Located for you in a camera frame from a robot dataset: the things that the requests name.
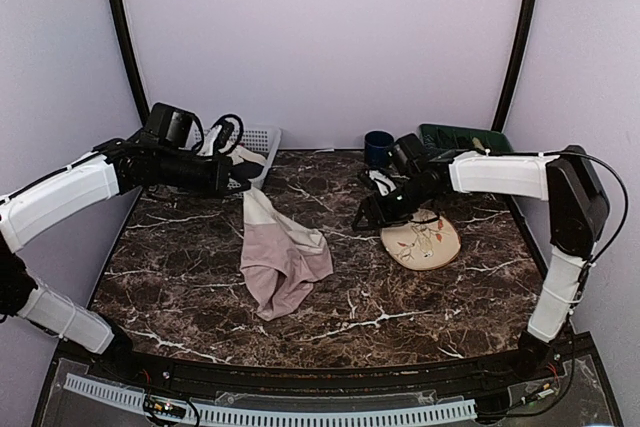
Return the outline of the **pink and white underwear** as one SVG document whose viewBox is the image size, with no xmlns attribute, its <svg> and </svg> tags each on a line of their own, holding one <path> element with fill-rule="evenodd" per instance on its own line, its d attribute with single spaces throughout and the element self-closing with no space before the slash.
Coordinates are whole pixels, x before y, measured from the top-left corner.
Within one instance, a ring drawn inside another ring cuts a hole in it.
<svg viewBox="0 0 640 427">
<path fill-rule="evenodd" d="M 317 282 L 333 274 L 324 235 L 277 211 L 259 189 L 244 193 L 243 225 L 240 272 L 262 320 L 293 313 Z"/>
</svg>

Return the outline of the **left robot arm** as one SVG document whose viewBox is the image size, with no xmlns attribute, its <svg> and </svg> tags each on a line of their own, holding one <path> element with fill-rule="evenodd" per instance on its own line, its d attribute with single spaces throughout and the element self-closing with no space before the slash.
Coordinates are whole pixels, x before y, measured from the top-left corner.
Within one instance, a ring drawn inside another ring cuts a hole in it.
<svg viewBox="0 0 640 427">
<path fill-rule="evenodd" d="M 208 197 L 230 194 L 231 150 L 244 131 L 224 114 L 205 129 L 192 112 L 157 103 L 146 123 L 1 198 L 1 317 L 23 319 L 102 356 L 120 383 L 141 374 L 140 359 L 111 321 L 57 291 L 31 272 L 21 251 L 95 205 L 150 187 L 169 186 Z"/>
</svg>

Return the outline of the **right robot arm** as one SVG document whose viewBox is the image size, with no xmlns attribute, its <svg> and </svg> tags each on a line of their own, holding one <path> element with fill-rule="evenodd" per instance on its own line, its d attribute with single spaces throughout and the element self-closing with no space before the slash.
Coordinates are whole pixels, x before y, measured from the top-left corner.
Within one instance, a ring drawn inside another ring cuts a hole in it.
<svg viewBox="0 0 640 427">
<path fill-rule="evenodd" d="M 434 150 L 415 134 L 399 138 L 387 155 L 405 180 L 360 202 L 352 221 L 355 231 L 405 225 L 423 204 L 451 192 L 547 203 L 551 260 L 536 307 L 510 360 L 517 379 L 534 379 L 547 367 L 553 343 L 580 303 L 589 273 L 604 252 L 596 244 L 610 214 L 610 201 L 594 168 L 599 159 L 579 145 L 526 153 L 474 145 Z"/>
</svg>

